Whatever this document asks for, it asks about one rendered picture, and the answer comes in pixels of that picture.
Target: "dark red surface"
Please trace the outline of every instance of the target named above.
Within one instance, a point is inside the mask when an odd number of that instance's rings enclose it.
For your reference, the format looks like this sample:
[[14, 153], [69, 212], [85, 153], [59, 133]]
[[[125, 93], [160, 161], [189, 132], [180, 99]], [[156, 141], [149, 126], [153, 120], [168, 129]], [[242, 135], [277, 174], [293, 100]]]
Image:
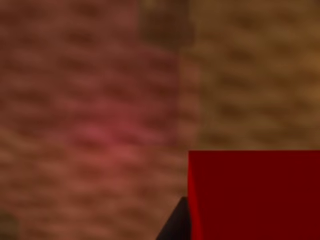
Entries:
[[192, 151], [189, 173], [193, 240], [320, 238], [320, 152]]

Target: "blurry background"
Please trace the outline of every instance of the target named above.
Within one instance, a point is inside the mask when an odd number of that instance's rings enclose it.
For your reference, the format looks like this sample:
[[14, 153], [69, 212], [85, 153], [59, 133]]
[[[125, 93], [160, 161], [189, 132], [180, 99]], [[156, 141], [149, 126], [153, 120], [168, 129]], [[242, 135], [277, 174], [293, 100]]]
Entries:
[[189, 149], [318, 149], [318, 2], [157, 1], [0, 0], [2, 239], [155, 239]]

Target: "red box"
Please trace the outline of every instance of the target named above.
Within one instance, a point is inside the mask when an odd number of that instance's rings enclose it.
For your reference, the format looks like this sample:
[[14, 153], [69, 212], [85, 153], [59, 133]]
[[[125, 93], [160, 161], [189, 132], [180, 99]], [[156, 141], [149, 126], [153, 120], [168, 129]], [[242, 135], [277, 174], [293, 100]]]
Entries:
[[319, 240], [319, 151], [191, 151], [192, 240]]

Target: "red rectangle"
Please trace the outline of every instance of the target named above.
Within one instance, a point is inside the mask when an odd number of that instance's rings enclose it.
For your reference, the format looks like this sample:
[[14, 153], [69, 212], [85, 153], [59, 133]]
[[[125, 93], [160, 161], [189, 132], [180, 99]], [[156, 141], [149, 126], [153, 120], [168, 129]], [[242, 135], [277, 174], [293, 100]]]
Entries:
[[193, 240], [319, 240], [320, 152], [192, 151]]

